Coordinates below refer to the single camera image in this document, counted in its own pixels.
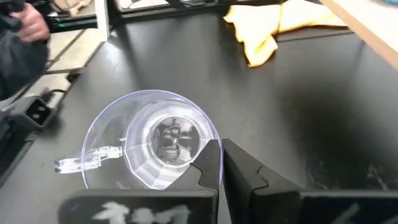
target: black sleeve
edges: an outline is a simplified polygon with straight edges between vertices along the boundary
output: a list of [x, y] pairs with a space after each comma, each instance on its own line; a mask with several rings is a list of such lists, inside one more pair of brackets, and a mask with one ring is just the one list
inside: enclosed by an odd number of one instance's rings
[[49, 50], [43, 42], [23, 42], [12, 32], [0, 37], [0, 100], [43, 75]]

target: yellow cloth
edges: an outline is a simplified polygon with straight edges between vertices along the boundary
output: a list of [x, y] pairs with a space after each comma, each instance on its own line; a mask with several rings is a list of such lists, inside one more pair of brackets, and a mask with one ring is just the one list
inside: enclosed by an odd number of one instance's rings
[[236, 39], [244, 44], [249, 67], [262, 65], [278, 48], [271, 36], [277, 33], [278, 26], [279, 33], [305, 26], [346, 27], [326, 6], [304, 0], [271, 6], [231, 6], [224, 20], [234, 24]]

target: person's hand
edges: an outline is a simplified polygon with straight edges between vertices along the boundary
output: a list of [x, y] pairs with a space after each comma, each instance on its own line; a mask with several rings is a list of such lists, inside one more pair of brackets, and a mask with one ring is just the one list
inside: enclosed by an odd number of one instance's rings
[[25, 4], [22, 12], [13, 12], [10, 16], [22, 21], [22, 29], [17, 36], [24, 42], [34, 42], [37, 40], [47, 40], [50, 31], [43, 16], [31, 4]]

